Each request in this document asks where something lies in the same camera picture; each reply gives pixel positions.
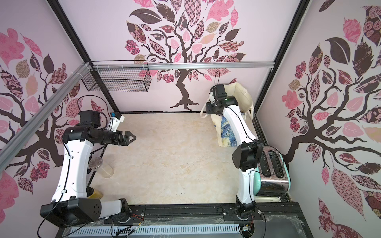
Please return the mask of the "cream canvas tote bag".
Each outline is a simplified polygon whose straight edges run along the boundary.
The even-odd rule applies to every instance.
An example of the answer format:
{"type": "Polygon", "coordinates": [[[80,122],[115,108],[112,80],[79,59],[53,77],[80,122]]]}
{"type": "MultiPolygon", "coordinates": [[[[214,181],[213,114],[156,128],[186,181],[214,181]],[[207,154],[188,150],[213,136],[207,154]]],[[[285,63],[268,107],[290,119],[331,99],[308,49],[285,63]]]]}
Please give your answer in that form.
{"type": "Polygon", "coordinates": [[[220,101],[225,106],[223,115],[207,115],[205,104],[200,117],[211,117],[217,132],[220,147],[236,147],[243,142],[250,143],[257,138],[246,123],[246,118],[254,118],[254,104],[248,90],[240,83],[217,84],[211,87],[214,91],[215,102],[220,101]]]}

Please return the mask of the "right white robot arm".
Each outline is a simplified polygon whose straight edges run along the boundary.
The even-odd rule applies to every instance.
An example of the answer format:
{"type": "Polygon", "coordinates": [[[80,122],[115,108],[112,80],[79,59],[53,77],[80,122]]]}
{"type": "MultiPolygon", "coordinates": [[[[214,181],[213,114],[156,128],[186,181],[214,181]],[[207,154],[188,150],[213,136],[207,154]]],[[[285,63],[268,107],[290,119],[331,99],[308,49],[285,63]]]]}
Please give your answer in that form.
{"type": "Polygon", "coordinates": [[[223,116],[234,133],[237,148],[232,154],[234,166],[239,169],[239,187],[236,195],[236,207],[239,216],[253,213],[256,209],[255,196],[261,188],[259,161],[264,146],[251,133],[234,96],[229,96],[222,84],[211,87],[206,102],[208,115],[223,116]]]}

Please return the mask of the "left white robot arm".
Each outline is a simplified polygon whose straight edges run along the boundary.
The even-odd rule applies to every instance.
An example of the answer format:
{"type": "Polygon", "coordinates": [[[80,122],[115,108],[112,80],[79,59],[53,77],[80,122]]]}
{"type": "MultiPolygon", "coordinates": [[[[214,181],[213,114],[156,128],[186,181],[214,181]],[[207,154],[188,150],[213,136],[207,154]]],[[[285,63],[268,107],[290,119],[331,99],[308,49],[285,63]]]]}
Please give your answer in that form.
{"type": "Polygon", "coordinates": [[[122,199],[102,202],[87,197],[86,174],[89,158],[95,144],[128,146],[136,137],[118,130],[124,116],[111,113],[109,124],[101,128],[100,113],[83,111],[80,122],[67,128],[63,134],[65,148],[62,171],[51,203],[43,205],[40,215],[59,228],[88,224],[99,219],[119,216],[130,217],[127,201],[122,199]]]}

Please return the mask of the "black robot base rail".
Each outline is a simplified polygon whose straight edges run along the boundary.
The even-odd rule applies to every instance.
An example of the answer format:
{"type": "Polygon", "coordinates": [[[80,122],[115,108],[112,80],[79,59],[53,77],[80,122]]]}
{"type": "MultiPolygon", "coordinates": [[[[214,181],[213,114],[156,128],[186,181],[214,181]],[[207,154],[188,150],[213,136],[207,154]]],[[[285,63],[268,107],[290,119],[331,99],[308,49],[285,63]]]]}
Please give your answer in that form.
{"type": "MultiPolygon", "coordinates": [[[[297,202],[258,203],[253,213],[239,216],[233,203],[132,205],[129,218],[103,218],[74,227],[238,224],[240,238],[311,238],[312,232],[297,202]]],[[[57,238],[69,238],[74,227],[59,229],[57,238]]]]}

